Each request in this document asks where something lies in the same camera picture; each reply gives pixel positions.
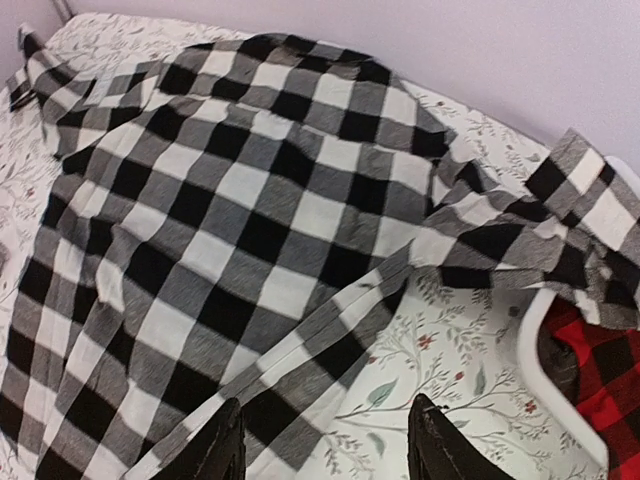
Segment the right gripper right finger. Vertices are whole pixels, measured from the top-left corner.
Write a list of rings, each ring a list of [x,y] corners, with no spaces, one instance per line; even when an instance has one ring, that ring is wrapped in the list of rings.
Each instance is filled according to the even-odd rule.
[[[483,456],[426,395],[414,399],[408,416],[409,478],[513,480]]]

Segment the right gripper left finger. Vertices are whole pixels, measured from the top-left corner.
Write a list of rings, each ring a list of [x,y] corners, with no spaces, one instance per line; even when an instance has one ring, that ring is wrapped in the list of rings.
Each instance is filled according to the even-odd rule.
[[[240,402],[227,400],[166,467],[158,480],[245,478],[245,429]]]

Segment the black white plaid shirt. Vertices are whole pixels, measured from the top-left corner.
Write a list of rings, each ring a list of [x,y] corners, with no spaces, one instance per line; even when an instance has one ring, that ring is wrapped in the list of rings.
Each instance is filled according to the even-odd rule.
[[[10,106],[62,164],[23,269],[1,430],[38,479],[158,479],[236,398],[292,479],[413,273],[639,311],[639,199],[568,131],[516,191],[374,58],[280,33],[98,76],[28,30]]]

